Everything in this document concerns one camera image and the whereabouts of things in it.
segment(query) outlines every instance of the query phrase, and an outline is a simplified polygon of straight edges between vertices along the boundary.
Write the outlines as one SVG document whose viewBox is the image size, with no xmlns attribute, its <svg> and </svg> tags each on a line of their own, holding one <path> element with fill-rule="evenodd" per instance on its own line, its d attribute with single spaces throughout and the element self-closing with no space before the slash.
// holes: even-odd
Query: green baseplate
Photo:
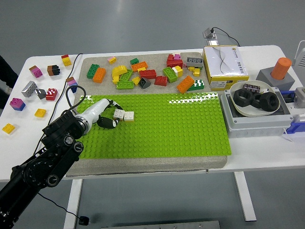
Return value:
<svg viewBox="0 0 305 229">
<path fill-rule="evenodd" d="M 102 98 L 134 111 L 134 122 L 119 122 L 111 130 L 93 124 L 79 139 L 80 158 L 231 155 L 217 93 L 89 95 L 78 112 Z M 114 109 L 102 116 L 112 118 Z"/>
</svg>

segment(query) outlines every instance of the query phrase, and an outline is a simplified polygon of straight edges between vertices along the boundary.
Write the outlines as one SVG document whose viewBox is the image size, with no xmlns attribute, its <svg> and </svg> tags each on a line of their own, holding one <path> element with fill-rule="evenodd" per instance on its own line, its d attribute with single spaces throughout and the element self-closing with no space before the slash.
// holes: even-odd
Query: black hex nut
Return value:
<svg viewBox="0 0 305 229">
<path fill-rule="evenodd" d="M 247 89 L 238 89 L 234 92 L 233 100 L 236 105 L 245 107 L 252 103 L 253 101 L 253 94 L 252 92 L 248 91 Z"/>
<path fill-rule="evenodd" d="M 262 94 L 260 94 L 260 93 L 253 94 L 253 100 L 252 100 L 251 106 L 254 106 L 257 109 L 260 109 L 261 105 L 259 103 L 259 99 L 261 96 L 262 96 Z"/>
<path fill-rule="evenodd" d="M 277 109 L 280 101 L 273 92 L 266 92 L 260 97 L 259 103 L 264 111 L 271 112 Z"/>
</svg>

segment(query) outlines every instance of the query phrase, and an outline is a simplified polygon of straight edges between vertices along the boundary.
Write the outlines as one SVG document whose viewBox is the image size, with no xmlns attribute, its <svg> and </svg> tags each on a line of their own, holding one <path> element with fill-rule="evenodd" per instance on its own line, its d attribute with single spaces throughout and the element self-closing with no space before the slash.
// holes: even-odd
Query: orange cylinder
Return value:
<svg viewBox="0 0 305 229">
<path fill-rule="evenodd" d="M 281 57 L 280 59 L 278 59 L 274 69 L 271 72 L 272 78 L 276 80 L 284 79 L 291 65 L 292 65 L 291 60 L 286 57 Z"/>
</svg>

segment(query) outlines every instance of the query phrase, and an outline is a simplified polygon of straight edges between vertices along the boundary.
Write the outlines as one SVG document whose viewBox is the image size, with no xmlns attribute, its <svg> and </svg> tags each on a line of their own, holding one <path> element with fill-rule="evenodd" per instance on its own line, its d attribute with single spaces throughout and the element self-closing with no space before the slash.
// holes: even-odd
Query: gray block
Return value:
<svg viewBox="0 0 305 229">
<path fill-rule="evenodd" d="M 34 81 L 29 81 L 28 84 L 21 91 L 21 93 L 25 97 L 30 97 L 36 89 L 37 89 L 36 83 Z"/>
<path fill-rule="evenodd" d="M 271 72 L 273 67 L 265 68 L 259 71 L 256 80 L 263 81 L 271 87 L 277 87 L 280 91 L 289 91 L 295 80 L 287 73 L 282 80 L 272 78 Z"/>
</svg>

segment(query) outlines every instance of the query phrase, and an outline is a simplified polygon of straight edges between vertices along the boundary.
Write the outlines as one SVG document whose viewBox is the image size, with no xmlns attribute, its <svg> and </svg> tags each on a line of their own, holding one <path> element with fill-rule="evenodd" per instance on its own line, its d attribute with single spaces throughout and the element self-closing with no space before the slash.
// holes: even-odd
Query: gray plastic box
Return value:
<svg viewBox="0 0 305 229">
<path fill-rule="evenodd" d="M 220 101 L 229 138 L 259 137 L 282 135 L 284 129 L 290 127 L 293 117 L 290 114 L 278 88 L 273 88 L 280 100 L 280 108 L 271 115 L 261 117 L 245 117 L 235 109 L 230 92 L 224 91 Z"/>
</svg>

